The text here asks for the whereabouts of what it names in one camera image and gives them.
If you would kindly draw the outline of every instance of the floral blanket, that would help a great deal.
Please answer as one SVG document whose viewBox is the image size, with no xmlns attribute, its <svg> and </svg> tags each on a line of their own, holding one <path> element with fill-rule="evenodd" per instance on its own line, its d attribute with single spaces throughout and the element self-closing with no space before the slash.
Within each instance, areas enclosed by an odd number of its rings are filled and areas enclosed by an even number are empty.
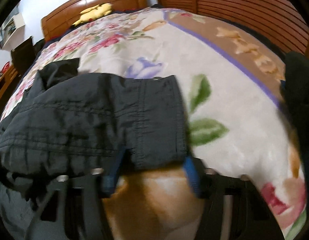
<svg viewBox="0 0 309 240">
<path fill-rule="evenodd" d="M 298 139 L 281 107 L 284 64 L 262 43 L 235 26 L 177 9 L 109 15 L 44 49 L 3 118 L 38 69 L 75 57 L 81 59 L 80 73 L 135 79 L 176 75 L 195 156 L 223 175 L 248 174 L 285 238 L 300 231 L 306 190 Z M 193 239 L 203 210 L 180 166 L 122 176 L 104 204 L 115 239 Z"/>
</svg>

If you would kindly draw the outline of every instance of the green leaf print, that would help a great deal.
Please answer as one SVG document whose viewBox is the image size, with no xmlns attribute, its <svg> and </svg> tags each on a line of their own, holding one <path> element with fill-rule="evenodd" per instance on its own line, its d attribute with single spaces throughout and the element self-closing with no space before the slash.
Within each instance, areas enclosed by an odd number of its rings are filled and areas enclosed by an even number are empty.
<svg viewBox="0 0 309 240">
<path fill-rule="evenodd" d="M 227 127 L 217 120 L 203 118 L 190 122 L 190 142 L 199 146 L 220 138 L 228 132 Z"/>
<path fill-rule="evenodd" d="M 120 50 L 124 48 L 126 48 L 126 44 L 124 43 L 124 41 L 118 42 L 114 45 L 115 53 L 119 52 Z"/>
<path fill-rule="evenodd" d="M 156 53 L 156 55 L 154 56 L 154 58 L 152 59 L 152 62 L 156 62 L 158 57 L 159 57 L 159 52 Z"/>
<path fill-rule="evenodd" d="M 89 61 L 91 61 L 92 59 L 94 59 L 96 57 L 97 53 L 94 52 L 94 53 L 91 53 L 91 54 L 88 54 L 87 57 L 85 57 L 84 59 L 84 64 L 87 64 Z"/>
<path fill-rule="evenodd" d="M 73 54 L 75 54 L 76 52 L 77 52 L 77 49 L 74 49 L 72 52 L 70 52 L 69 54 L 66 54 L 60 60 L 70 59 L 73 56 Z"/>
<path fill-rule="evenodd" d="M 151 36 L 129 36 L 128 37 L 128 41 L 132 41 L 132 40 L 136 40 L 136 39 L 152 39 L 154 40 L 155 38 L 154 37 L 151 37 Z"/>
<path fill-rule="evenodd" d="M 144 33 L 144 32 L 142 32 L 142 31 L 136 31 L 136 32 L 134 32 L 134 33 L 133 33 L 133 34 L 131 34 L 131 35 L 140 36 L 140 35 L 145 35 L 145 33 Z"/>
<path fill-rule="evenodd" d="M 193 113 L 198 105 L 205 102 L 211 94 L 209 81 L 204 74 L 193 77 L 190 90 L 190 113 Z"/>
<path fill-rule="evenodd" d="M 96 43 L 100 40 L 100 36 L 94 36 L 93 37 L 93 43 Z"/>
<path fill-rule="evenodd" d="M 298 219 L 294 222 L 293 226 L 291 227 L 285 239 L 293 240 L 295 236 L 300 232 L 301 228 L 304 226 L 306 219 L 307 219 L 307 213 L 304 210 L 298 217 Z"/>
</svg>

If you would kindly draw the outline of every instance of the purple flower print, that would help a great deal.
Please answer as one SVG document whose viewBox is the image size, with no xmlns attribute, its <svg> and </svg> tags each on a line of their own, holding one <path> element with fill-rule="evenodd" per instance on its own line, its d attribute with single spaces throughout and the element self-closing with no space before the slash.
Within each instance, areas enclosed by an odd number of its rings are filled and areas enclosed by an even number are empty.
<svg viewBox="0 0 309 240">
<path fill-rule="evenodd" d="M 125 77 L 134 79 L 153 78 L 162 70 L 162 68 L 162 63 L 152 62 L 146 60 L 144 57 L 140 57 L 135 64 L 127 69 Z"/>
</svg>

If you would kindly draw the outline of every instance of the black nylon fabric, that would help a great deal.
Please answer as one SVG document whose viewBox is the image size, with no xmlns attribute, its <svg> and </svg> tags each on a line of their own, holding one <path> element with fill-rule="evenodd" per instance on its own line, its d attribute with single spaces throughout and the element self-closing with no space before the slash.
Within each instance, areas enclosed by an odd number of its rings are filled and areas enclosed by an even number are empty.
<svg viewBox="0 0 309 240">
<path fill-rule="evenodd" d="M 182 98 L 174 76 L 77 76 L 79 59 L 38 71 L 22 101 L 0 122 L 0 181 L 34 198 L 61 174 L 107 174 L 125 146 L 135 169 L 186 157 Z"/>
<path fill-rule="evenodd" d="M 292 51 L 287 54 L 284 62 L 286 83 L 282 92 L 298 133 L 309 214 L 309 59 Z"/>
<path fill-rule="evenodd" d="M 27 228 L 35 215 L 31 200 L 26 201 L 20 192 L 0 183 L 0 218 L 5 229 L 15 240 L 24 240 Z"/>
</svg>

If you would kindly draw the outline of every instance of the wooden louvered closet door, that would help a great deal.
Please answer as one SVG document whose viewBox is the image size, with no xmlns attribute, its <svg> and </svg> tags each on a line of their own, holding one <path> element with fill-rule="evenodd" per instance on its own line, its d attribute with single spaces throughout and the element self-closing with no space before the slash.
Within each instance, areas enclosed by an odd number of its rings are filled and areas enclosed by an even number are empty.
<svg viewBox="0 0 309 240">
<path fill-rule="evenodd" d="M 288 0 L 159 0 L 159 3 L 240 23 L 264 35 L 284 52 L 306 51 L 309 28 Z"/>
</svg>

